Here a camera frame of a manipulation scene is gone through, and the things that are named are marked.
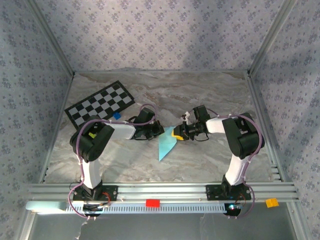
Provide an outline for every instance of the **marble surface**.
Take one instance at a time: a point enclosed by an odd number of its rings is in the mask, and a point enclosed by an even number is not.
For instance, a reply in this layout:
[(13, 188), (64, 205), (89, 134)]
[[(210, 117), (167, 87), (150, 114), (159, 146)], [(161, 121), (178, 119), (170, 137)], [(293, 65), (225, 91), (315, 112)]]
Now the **marble surface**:
[[(139, 113), (144, 103), (158, 106), (158, 120), (164, 127), (181, 123), (180, 116), (204, 104), (223, 114), (249, 112), (256, 116), (242, 74), (206, 72), (122, 72), (76, 74), (65, 108), (116, 80), (128, 89), (136, 103), (121, 112), (122, 121)], [(46, 173), (46, 183), (78, 181), (80, 167), (69, 140), (75, 132), (66, 114), (55, 142)], [(228, 170), (231, 152), (223, 134), (211, 134), (205, 142), (178, 141), (158, 161), (158, 140), (112, 140), (99, 162), (104, 182), (199, 182), (221, 181)], [(249, 181), (272, 181), (270, 161), (262, 149), (247, 170)]]

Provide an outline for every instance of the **blue paper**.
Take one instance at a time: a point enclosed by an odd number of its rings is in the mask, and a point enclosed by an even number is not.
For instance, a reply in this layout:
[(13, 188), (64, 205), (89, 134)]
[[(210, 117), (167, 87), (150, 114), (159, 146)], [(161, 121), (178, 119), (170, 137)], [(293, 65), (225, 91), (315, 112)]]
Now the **blue paper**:
[(176, 145), (177, 138), (171, 136), (171, 133), (175, 127), (165, 127), (164, 133), (158, 138), (159, 140), (159, 162), (171, 151)]

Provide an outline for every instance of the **patterned wallpaper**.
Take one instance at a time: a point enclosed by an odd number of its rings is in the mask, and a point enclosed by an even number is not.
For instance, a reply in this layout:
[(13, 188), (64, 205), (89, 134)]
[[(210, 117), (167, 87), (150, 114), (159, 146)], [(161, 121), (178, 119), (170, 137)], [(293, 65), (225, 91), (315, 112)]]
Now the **patterned wallpaper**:
[(248, 69), (283, 0), (35, 0), (74, 71)]
[(0, 239), (40, 178), (70, 77), (21, 0), (0, 1)]
[(314, 239), (320, 239), (320, 2), (298, 1), (254, 78), (298, 188)]

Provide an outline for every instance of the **checkerboard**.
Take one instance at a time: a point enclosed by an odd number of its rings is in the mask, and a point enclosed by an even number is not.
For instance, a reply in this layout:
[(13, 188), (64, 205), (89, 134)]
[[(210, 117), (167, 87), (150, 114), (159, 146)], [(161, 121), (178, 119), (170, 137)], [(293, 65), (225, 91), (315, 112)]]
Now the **checkerboard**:
[(115, 81), (64, 111), (78, 129), (90, 116), (109, 119), (134, 103), (134, 97), (119, 81)]

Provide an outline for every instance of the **white robotic arm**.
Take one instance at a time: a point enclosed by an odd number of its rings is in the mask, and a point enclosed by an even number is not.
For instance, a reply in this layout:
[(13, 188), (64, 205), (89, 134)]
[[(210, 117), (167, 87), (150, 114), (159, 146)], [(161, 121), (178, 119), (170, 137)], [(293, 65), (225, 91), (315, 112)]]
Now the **white robotic arm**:
[(97, 116), (91, 116), (84, 124), (84, 129), (79, 128), (71, 137), (70, 145), (74, 153), (77, 150), (82, 161), (83, 181), (82, 188), (92, 199), (101, 195), (102, 180), (99, 173), (99, 156), (104, 151), (109, 140), (133, 139), (150, 140), (164, 133), (164, 128), (159, 121), (154, 120), (155, 113), (144, 107), (138, 116), (124, 122), (112, 122), (100, 120)]
[[(223, 121), (226, 118), (211, 118), (205, 122), (206, 128), (210, 134), (225, 134), (225, 128)], [(243, 182), (242, 176), (244, 176), (245, 164), (248, 160), (248, 156), (244, 159), (232, 154), (231, 162), (228, 171), (225, 173), (225, 178), (231, 186), (239, 185)]]

